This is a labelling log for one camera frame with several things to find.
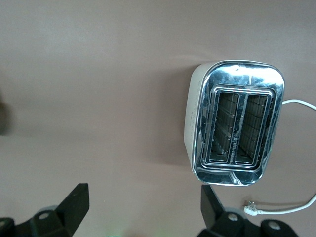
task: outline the dark object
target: dark object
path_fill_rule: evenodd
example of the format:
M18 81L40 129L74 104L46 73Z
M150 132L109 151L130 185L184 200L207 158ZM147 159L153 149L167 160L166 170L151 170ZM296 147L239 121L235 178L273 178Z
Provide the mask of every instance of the dark object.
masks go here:
M237 213L226 212L209 185L202 185L201 211L207 229L197 237L298 237L282 221L264 220L256 226Z
M0 100L0 135L6 135L11 127L10 107Z
M11 218L0 218L0 237L71 237L88 210L88 184L78 184L55 210L41 211L17 226Z

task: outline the toaster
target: toaster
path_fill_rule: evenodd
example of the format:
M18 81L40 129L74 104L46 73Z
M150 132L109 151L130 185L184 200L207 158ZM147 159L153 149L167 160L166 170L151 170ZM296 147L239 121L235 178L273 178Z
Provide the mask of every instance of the toaster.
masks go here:
M204 183L246 186L263 175L284 94L275 67L229 60L192 74L184 141L195 176Z

